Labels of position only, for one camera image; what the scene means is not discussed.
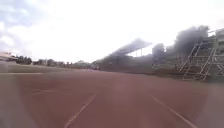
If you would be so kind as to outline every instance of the grass field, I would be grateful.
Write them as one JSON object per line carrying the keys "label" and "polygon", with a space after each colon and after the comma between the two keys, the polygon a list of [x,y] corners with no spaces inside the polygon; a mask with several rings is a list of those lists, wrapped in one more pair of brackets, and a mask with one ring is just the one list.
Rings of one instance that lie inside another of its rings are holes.
{"label": "grass field", "polygon": [[47,73],[69,70],[71,69],[0,62],[0,73]]}

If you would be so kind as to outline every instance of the running track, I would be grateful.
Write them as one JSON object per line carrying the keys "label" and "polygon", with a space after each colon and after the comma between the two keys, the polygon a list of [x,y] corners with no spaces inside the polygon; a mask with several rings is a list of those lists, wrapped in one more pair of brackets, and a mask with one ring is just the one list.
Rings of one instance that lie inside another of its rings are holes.
{"label": "running track", "polygon": [[0,75],[0,128],[223,128],[221,84],[74,71]]}

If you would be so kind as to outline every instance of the stadium roof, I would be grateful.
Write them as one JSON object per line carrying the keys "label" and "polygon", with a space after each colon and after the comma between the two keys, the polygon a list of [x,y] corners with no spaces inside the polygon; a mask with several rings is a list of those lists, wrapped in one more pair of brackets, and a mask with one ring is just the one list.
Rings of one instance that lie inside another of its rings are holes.
{"label": "stadium roof", "polygon": [[17,59],[16,57],[11,56],[11,54],[0,52],[0,58],[1,59]]}
{"label": "stadium roof", "polygon": [[134,52],[136,50],[139,50],[141,48],[145,48],[151,44],[152,43],[147,43],[145,41],[142,41],[141,39],[136,39],[135,41],[131,42],[130,44],[127,44],[127,45],[119,48],[118,50],[116,50],[115,52],[110,54],[110,56],[125,55],[128,53]]}

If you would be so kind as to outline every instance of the metal scaffolding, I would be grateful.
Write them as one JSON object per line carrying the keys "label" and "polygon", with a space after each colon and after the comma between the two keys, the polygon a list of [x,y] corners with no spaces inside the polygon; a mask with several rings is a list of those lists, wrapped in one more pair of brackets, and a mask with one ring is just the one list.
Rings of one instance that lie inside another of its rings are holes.
{"label": "metal scaffolding", "polygon": [[223,33],[209,37],[192,49],[180,72],[183,80],[206,80],[208,76],[224,76]]}

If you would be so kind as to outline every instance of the white lane line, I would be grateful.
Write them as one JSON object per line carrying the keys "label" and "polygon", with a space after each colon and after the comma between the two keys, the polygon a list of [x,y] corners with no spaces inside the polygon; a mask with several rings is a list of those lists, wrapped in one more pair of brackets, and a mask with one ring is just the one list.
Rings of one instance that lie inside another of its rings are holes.
{"label": "white lane line", "polygon": [[181,120],[183,120],[185,123],[187,123],[189,126],[191,126],[191,128],[198,128],[198,126],[196,126],[195,124],[193,124],[191,121],[189,121],[188,119],[184,118],[183,116],[181,116],[179,113],[177,113],[175,110],[173,110],[172,108],[170,108],[169,106],[167,106],[164,102],[160,101],[159,99],[157,99],[154,96],[151,96],[157,103],[159,103],[160,105],[162,105],[163,107],[165,107],[166,109],[168,109],[172,114],[176,115],[177,117],[179,117]]}
{"label": "white lane line", "polygon": [[40,75],[42,73],[0,73],[0,75]]}
{"label": "white lane line", "polygon": [[87,102],[81,107],[81,109],[74,115],[72,116],[64,125],[64,128],[68,128],[74,121],[75,119],[85,110],[86,107],[90,105],[90,103],[95,99],[96,94],[92,95]]}

